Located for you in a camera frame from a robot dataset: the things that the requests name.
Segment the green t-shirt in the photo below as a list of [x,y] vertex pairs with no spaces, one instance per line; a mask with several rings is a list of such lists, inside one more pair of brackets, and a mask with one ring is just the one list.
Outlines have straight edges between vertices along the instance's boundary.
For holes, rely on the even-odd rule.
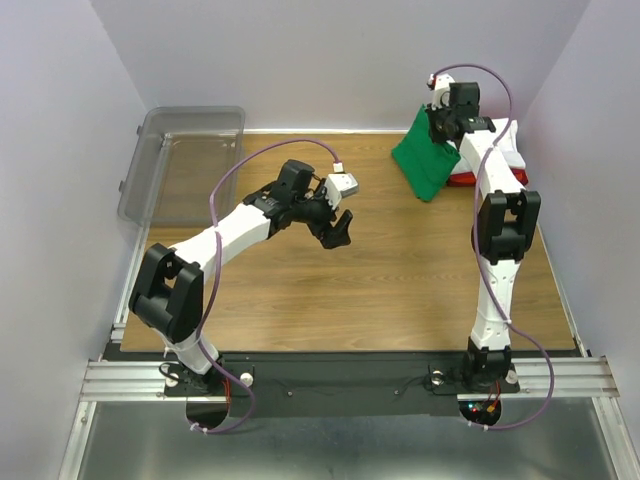
[[419,108],[411,127],[391,155],[413,194],[425,202],[436,197],[461,159],[447,142],[439,144],[431,139],[425,105]]

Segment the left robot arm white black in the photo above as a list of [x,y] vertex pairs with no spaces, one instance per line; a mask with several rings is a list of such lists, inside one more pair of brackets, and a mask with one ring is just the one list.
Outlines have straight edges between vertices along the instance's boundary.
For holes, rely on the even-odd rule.
[[222,266],[293,223],[306,225],[325,249],[350,244],[353,215],[339,205],[358,192],[356,178],[341,166],[313,185],[315,177],[310,165],[288,160],[274,181],[247,195],[217,225],[145,252],[128,308],[177,355],[183,380],[199,393],[213,393],[223,381],[220,354],[202,334],[209,309],[205,285],[219,280]]

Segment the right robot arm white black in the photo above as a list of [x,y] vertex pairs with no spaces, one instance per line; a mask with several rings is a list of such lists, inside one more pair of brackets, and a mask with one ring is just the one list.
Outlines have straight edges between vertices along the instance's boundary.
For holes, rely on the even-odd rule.
[[511,305],[514,284],[531,248],[541,197],[513,173],[500,143],[509,139],[512,120],[480,114],[476,82],[457,82],[448,74],[428,83],[429,133],[437,144],[452,143],[475,178],[471,241],[480,272],[476,319],[460,366],[466,388],[482,390],[509,376]]

